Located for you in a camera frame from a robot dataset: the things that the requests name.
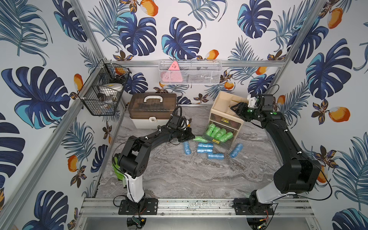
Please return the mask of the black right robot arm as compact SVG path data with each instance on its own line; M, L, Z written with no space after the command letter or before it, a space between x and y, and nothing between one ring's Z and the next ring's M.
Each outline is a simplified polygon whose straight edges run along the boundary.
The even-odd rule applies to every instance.
M320 166L299 146L281 112L276 112L271 94L248 96L248 102L231 106L242 120L260 122L260 127L270 135L281 155L281 167L274 173L273 181L251 193L244 202L253 215L266 213L271 204L283 197L312 191L320 173Z

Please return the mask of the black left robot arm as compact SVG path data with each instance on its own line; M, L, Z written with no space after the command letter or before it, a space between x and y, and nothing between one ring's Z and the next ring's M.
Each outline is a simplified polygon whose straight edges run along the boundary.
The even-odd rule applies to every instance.
M118 165L127 183L126 202L129 208L142 213L145 205L143 174L148 166L150 153L161 144L177 139L186 142L195 138L189 122L184 116L171 115L171 118L157 130L142 137L128 138L118 155Z

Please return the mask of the beige drawer organizer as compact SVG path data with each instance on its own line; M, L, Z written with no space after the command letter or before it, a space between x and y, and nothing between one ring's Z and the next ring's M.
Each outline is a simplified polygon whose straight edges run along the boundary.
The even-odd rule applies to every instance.
M248 99L221 91L212 105L209 121L234 131L234 138L237 138L244 121L231 110L231 107L241 102L247 103Z

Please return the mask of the clear bottom drawer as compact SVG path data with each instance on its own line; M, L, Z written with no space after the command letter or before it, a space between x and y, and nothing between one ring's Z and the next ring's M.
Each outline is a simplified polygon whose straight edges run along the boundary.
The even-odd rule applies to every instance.
M202 137L212 144L229 150L237 135L238 131L236 129L210 121Z

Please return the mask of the green roll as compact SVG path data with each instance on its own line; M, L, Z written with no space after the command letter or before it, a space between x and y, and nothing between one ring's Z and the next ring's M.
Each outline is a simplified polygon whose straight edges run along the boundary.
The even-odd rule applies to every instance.
M221 139L221 137L223 136L223 135L225 135L227 133L227 130L226 129L224 129L224 128L222 128L221 130L220 130L220 132L219 133L217 133L217 135L214 137L215 139L217 139L217 140L220 140Z
M200 143L208 143L208 141L206 139L204 139L203 137L201 136L196 136L193 141L196 141L196 142L200 142Z
M209 124L208 129L206 131L206 135L207 136L211 136L211 134L213 133L214 129L216 128L215 124Z
M226 134L224 134L223 136L220 137L220 142L227 142L228 140L230 140L231 138L233 138L233 133L228 132Z
M216 126L210 136L214 138L217 135L217 133L220 132L220 130L221 128Z

